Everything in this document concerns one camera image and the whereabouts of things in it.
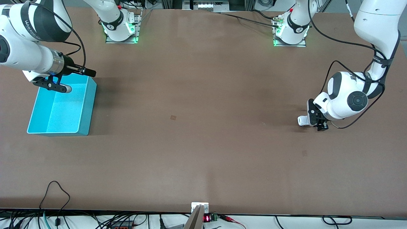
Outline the white mount plate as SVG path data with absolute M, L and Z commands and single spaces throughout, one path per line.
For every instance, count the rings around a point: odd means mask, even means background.
M 192 202 L 191 203 L 191 212 L 195 210 L 196 207 L 202 206 L 202 209 L 205 214 L 209 213 L 209 203 L 208 202 Z

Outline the red clip lead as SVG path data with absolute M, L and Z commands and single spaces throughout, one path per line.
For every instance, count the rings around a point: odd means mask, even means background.
M 238 224 L 238 225 L 242 226 L 243 229 L 247 229 L 242 223 L 240 223 L 240 222 L 234 220 L 233 218 L 231 218 L 231 217 L 229 217 L 229 216 L 226 216 L 226 215 L 223 215 L 223 214 L 218 214 L 218 217 L 219 217 L 221 220 L 224 220 L 224 221 L 226 221 L 226 222 L 228 222 L 228 223 L 235 223 L 235 224 Z

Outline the silver device with lights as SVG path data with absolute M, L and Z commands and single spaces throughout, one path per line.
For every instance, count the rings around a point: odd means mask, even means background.
M 183 10 L 206 10 L 210 12 L 228 12 L 228 0 L 182 0 Z

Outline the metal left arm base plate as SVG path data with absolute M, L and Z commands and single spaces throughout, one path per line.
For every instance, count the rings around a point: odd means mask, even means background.
M 306 47 L 305 37 L 309 25 L 297 25 L 289 14 L 279 15 L 271 19 L 273 28 L 273 46 Z

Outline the turquoise plastic bin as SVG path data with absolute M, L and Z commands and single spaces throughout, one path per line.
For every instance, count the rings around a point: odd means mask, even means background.
M 70 93 L 38 89 L 27 133 L 41 136 L 87 136 L 97 84 L 80 74 L 62 77 Z

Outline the white jeep toy black roof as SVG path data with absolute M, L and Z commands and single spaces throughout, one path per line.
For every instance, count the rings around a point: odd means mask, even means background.
M 318 123 L 317 118 L 308 115 L 299 116 L 297 121 L 299 126 L 316 126 Z

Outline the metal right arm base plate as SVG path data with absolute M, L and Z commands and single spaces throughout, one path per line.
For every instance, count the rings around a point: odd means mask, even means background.
M 116 27 L 116 30 L 110 31 L 104 28 L 106 34 L 106 43 L 113 44 L 137 44 L 141 30 L 141 11 L 139 14 L 121 9 L 123 21 Z

